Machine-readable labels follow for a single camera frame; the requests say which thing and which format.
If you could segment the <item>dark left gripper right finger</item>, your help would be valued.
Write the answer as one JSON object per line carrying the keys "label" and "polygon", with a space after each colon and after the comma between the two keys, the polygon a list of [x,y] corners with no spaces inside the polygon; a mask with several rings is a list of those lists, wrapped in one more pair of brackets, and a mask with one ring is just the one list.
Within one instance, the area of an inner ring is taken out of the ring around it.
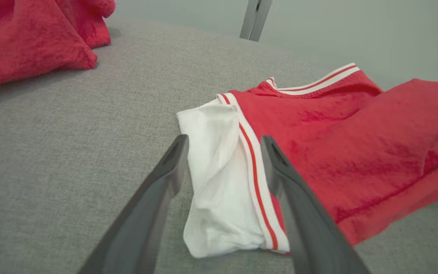
{"label": "dark left gripper right finger", "polygon": [[370,273],[272,137],[261,137],[261,152],[269,190],[281,205],[294,272]]}

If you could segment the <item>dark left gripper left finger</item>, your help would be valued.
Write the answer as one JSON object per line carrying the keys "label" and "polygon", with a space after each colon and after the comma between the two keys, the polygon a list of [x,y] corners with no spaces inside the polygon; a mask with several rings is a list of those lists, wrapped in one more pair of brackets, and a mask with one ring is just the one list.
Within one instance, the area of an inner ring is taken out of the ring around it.
{"label": "dark left gripper left finger", "polygon": [[152,274],[169,204],[181,189],[189,137],[178,135],[125,205],[80,274]]}

